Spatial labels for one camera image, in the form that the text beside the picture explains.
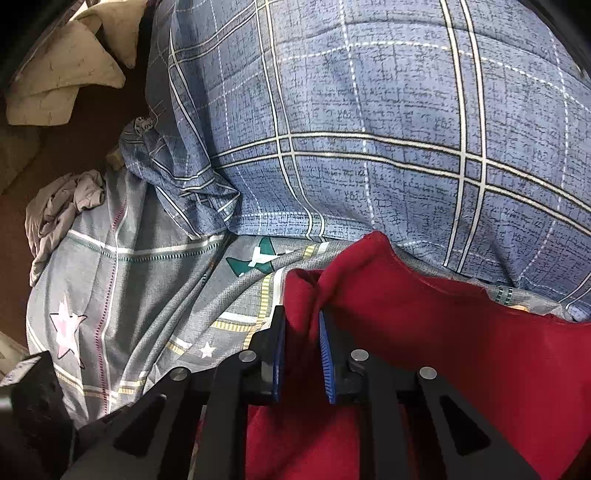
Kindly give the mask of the red knit garment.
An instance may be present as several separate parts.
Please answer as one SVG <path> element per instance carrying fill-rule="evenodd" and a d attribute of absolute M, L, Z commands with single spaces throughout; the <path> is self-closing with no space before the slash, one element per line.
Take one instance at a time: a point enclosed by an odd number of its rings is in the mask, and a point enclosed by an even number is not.
<path fill-rule="evenodd" d="M 301 267 L 279 239 L 225 251 L 231 279 L 287 274 L 286 378 L 280 402 L 249 410 L 249 479 L 356 479 L 361 413 L 329 403 L 318 313 L 388 364 L 435 368 L 544 479 L 590 475 L 590 327 L 494 302 L 480 286 L 413 270 L 380 233 L 325 267 Z"/>

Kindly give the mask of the grey star-patterned bed sheet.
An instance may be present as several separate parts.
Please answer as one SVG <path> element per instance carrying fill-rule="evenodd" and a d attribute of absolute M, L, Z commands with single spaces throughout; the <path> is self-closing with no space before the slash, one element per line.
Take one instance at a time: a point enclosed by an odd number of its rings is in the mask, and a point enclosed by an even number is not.
<path fill-rule="evenodd" d="M 78 214 L 27 305 L 28 347 L 50 353 L 73 423 L 135 401 L 169 369 L 205 370 L 249 345 L 283 303 L 287 273 L 321 269 L 342 240 L 187 237 L 153 186 L 100 173 L 104 201 Z"/>

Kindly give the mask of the grey crumpled garment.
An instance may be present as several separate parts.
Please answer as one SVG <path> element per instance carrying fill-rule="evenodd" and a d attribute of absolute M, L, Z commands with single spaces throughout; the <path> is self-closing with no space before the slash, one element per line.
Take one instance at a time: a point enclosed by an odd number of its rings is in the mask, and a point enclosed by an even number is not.
<path fill-rule="evenodd" d="M 68 173 L 39 190 L 25 211 L 24 229 L 33 257 L 29 286 L 39 280 L 52 252 L 78 214 L 104 201 L 104 181 L 97 170 Z"/>

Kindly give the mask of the blue plaid quilt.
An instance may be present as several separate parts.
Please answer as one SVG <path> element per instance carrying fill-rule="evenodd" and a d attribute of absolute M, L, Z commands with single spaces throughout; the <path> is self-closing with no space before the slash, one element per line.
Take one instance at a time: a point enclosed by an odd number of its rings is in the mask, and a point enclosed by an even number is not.
<path fill-rule="evenodd" d="M 552 1 L 162 1 L 120 138 L 190 237 L 353 241 L 590 317 L 590 41 Z"/>

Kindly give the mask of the beige crumpled cloth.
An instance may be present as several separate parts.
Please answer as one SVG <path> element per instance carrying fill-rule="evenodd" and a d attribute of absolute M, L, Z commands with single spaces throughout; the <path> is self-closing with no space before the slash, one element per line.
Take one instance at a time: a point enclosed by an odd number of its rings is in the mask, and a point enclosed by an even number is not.
<path fill-rule="evenodd" d="M 145 1 L 101 1 L 80 9 L 40 46 L 12 81 L 6 117 L 13 126 L 69 122 L 79 90 L 88 85 L 120 89 L 122 67 L 137 58 Z"/>

